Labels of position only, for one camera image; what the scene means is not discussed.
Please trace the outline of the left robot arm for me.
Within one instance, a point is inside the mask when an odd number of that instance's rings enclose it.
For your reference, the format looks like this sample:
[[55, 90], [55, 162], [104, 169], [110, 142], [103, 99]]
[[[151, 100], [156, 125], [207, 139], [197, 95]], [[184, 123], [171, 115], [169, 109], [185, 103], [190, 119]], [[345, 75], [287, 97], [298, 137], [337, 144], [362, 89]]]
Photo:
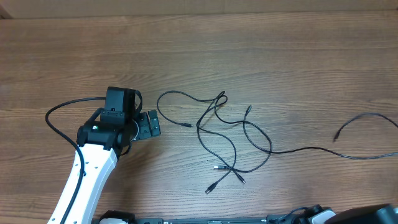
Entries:
[[69, 178], [49, 223], [91, 223], [103, 187], [134, 141], [160, 136], [156, 111], [142, 111], [140, 91], [108, 87], [104, 107], [80, 126]]

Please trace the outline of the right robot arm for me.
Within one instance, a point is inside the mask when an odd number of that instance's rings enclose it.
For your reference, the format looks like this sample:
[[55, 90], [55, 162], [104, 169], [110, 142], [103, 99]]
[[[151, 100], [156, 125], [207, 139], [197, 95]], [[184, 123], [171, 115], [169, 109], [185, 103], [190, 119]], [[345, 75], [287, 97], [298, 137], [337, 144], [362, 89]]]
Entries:
[[293, 224], [397, 224], [397, 207], [379, 204], [335, 213], [330, 207], [314, 205], [292, 219]]

